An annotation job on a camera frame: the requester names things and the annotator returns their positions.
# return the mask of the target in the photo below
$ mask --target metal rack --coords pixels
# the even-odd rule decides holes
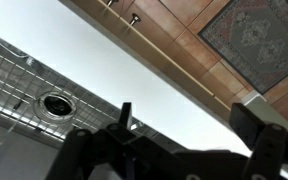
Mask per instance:
[[[37,113],[41,96],[49,92],[56,92],[74,102],[76,111],[69,121],[53,123],[48,121],[47,117],[41,116],[41,113]],[[63,141],[73,129],[85,128],[94,133],[116,122],[119,115],[120,109],[33,57],[14,56],[10,49],[0,45],[0,116],[4,117],[1,119],[12,122],[11,128],[22,126],[24,129],[38,130],[49,138]],[[134,123],[137,127],[133,132],[137,135],[145,135],[170,151],[184,149],[135,118]]]

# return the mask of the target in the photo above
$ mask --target patterned rug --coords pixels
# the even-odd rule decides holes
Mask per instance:
[[[261,94],[288,76],[288,0],[232,0],[199,36]]]

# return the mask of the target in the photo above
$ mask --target rug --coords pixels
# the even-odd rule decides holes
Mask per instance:
[[[261,94],[288,76],[288,0],[232,0],[198,35]]]

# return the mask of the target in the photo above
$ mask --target sink drain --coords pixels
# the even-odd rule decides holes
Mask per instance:
[[[76,105],[66,94],[48,92],[38,98],[34,110],[41,120],[52,124],[63,124],[74,116]]]

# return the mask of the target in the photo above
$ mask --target stainless steel sink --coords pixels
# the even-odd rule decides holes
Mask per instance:
[[[0,39],[0,121],[62,141],[74,128],[96,132],[116,122],[119,115],[119,108]],[[184,149],[133,119],[137,135],[169,151]]]

